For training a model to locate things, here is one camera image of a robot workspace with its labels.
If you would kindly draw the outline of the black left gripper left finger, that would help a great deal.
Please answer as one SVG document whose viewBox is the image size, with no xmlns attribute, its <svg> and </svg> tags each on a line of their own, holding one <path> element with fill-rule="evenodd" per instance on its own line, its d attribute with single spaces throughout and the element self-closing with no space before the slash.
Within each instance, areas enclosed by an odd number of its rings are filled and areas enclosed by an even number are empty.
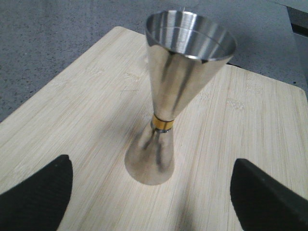
<svg viewBox="0 0 308 231">
<path fill-rule="evenodd" d="M 55 231 L 69 204 L 73 167 L 68 155 L 60 155 L 0 195 L 2 231 Z"/>
</svg>

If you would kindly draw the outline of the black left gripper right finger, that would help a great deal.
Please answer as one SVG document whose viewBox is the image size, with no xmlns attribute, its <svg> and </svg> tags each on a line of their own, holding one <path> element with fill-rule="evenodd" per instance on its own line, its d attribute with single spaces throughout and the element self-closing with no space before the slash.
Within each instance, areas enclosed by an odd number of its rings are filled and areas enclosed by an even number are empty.
<svg viewBox="0 0 308 231">
<path fill-rule="evenodd" d="M 244 231 L 308 229 L 308 201 L 247 159 L 234 163 L 230 195 Z"/>
</svg>

